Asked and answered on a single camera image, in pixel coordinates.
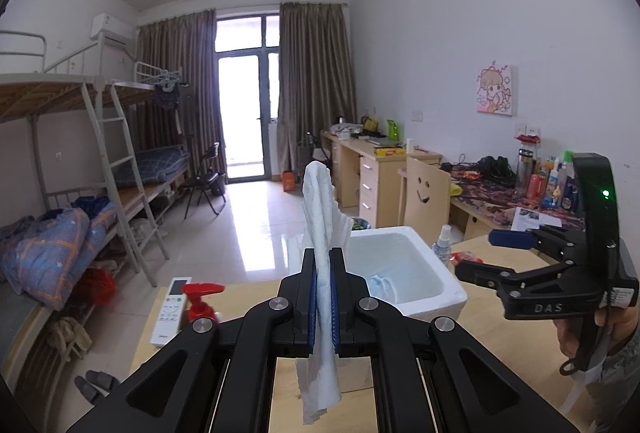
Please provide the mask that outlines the right hand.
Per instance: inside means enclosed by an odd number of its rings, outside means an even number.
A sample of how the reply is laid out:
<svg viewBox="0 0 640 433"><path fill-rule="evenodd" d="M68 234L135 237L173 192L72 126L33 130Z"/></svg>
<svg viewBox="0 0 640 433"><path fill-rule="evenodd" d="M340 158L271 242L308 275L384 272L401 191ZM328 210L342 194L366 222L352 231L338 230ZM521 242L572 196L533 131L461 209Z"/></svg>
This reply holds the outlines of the right hand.
<svg viewBox="0 0 640 433"><path fill-rule="evenodd" d="M614 355L631 340L636 332L639 321L639 311L634 307L620 309L608 307L599 309L594 314L594 322L598 327L608 328L611 331L611 340L608 345L608 354ZM568 319L556 319L554 322L556 335L558 336L560 351L567 358L573 358L579 347L577 335L570 329Z"/></svg>

